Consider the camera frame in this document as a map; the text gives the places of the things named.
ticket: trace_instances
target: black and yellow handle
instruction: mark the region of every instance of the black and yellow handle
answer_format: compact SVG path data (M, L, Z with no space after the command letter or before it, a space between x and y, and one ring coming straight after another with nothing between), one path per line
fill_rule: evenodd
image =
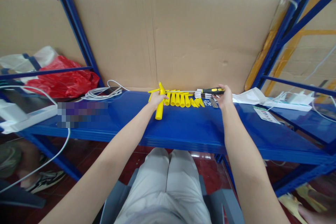
M210 93L210 94L214 94L214 95L222 95L224 94L225 89L223 88L219 88L219 87L215 87L212 89L202 89L202 93Z

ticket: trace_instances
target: screwdriver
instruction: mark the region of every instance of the screwdriver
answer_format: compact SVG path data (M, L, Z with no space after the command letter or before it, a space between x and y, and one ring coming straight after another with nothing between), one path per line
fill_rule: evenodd
M219 87L214 87L211 89L201 89L201 90L195 90L195 91L169 91L171 93L175 93L175 92L200 92L200 93L209 93L209 94L213 94L213 95L222 95L224 94L225 89L223 88L219 88Z

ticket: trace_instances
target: light gray pants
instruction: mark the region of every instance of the light gray pants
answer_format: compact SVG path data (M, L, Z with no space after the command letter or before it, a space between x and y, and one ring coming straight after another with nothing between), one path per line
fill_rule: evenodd
M188 151L154 148L140 166L135 182L115 223L136 212L164 207L187 223L211 223L198 171Z

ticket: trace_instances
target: sneaker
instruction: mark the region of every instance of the sneaker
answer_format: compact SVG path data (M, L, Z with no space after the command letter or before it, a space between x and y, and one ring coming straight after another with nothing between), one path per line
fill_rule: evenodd
M40 153L40 161L39 161L40 166L43 165L43 164L45 164L49 160L50 159L46 155L44 155L42 152Z
M64 176L64 171L59 172L40 172L41 178L36 182L36 184L27 188L26 191L31 193L37 193L44 189L47 189L55 184L57 184Z

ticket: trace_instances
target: forearm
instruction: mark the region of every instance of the forearm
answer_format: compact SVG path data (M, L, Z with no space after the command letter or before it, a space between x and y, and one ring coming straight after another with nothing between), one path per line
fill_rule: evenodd
M251 179L267 180L263 159L246 131L233 103L222 110L225 147L231 166Z
M222 110L225 147L246 224L289 223L269 181L263 159L233 104Z
M151 104L143 107L41 223L92 223L143 137L154 111Z

